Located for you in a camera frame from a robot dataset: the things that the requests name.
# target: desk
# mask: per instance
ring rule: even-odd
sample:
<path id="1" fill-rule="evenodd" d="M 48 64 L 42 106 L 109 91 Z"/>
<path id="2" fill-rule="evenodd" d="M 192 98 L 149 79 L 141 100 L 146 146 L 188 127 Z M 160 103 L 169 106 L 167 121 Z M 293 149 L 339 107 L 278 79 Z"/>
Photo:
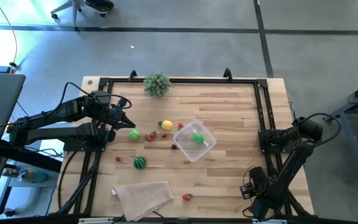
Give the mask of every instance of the desk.
<path id="1" fill-rule="evenodd" d="M 89 92 L 97 90 L 99 79 L 84 77 L 82 88 Z M 267 82 L 275 124 L 278 129 L 288 128 L 292 118 L 284 81 L 275 78 L 267 79 Z M 112 93 L 132 101 L 133 106 L 126 113 L 137 125 L 140 138 L 132 141 L 129 139 L 131 130 L 121 129 L 115 141 L 106 146 L 99 165 L 92 217 L 119 217 L 123 214 L 118 199 L 111 195 L 115 186 L 167 180 L 175 199 L 158 211 L 163 216 L 243 218 L 242 210 L 250 205 L 249 200 L 242 199 L 239 191 L 243 175 L 250 166 L 265 167 L 257 137 L 260 124 L 252 85 L 174 83 L 164 98 L 156 99 L 145 95 L 143 83 L 114 83 Z M 174 123 L 171 131 L 158 127 L 157 122 L 165 119 Z M 188 161 L 181 151 L 171 149 L 178 122 L 186 124 L 193 119 L 204 121 L 218 142 L 196 162 Z M 74 125 L 85 122 L 89 120 L 83 119 Z M 166 133 L 167 138 L 159 136 L 153 142 L 145 141 L 143 136 L 154 130 L 159 134 Z M 121 162 L 115 161 L 116 156 L 121 158 Z M 132 165 L 136 156 L 146 157 L 145 170 L 137 170 Z M 77 153 L 68 165 L 62 183 L 63 203 L 78 185 L 83 157 L 84 153 Z M 291 183 L 290 190 L 305 210 L 313 213 L 303 168 Z M 181 197 L 183 194 L 193 194 L 194 198 L 185 202 Z M 81 211 L 87 196 L 88 188 L 84 192 Z M 51 212 L 56 210 L 55 192 Z"/>

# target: concrete floor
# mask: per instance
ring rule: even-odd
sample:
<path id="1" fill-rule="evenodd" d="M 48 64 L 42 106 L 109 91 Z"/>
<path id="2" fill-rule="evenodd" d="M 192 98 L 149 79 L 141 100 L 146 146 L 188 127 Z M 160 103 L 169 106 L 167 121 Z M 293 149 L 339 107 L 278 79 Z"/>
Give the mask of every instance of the concrete floor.
<path id="1" fill-rule="evenodd" d="M 0 0 L 14 25 L 32 26 L 58 25 L 48 11 L 62 2 Z M 117 9 L 105 20 L 87 10 L 79 14 L 78 25 L 257 28 L 251 0 L 115 3 Z M 260 6 L 266 29 L 358 30 L 358 1 L 260 0 Z M 59 17 L 61 26 L 70 26 L 71 10 Z M 1 24 L 6 24 L 2 15 Z M 235 77 L 267 77 L 259 34 L 17 31 L 16 36 L 16 62 L 21 65 L 17 73 L 27 76 L 19 101 L 29 113 L 53 108 L 64 83 L 80 84 L 85 75 L 128 76 L 134 69 L 139 75 L 163 71 L 170 76 L 220 77 L 229 67 Z M 297 116 L 329 113 L 358 89 L 358 35 L 267 35 L 267 43 L 274 77 L 284 78 Z M 0 30 L 1 65 L 12 60 L 12 46 L 10 31 Z M 77 94 L 70 89 L 67 99 Z M 21 113 L 16 109 L 14 116 Z M 324 136 L 335 130 L 334 124 L 323 125 Z M 305 170 L 317 215 L 358 221 L 358 182 L 343 179 L 354 169 L 343 133 L 314 150 Z M 15 199 L 9 201 L 13 207 Z M 46 209 L 48 200 L 39 203 Z"/>

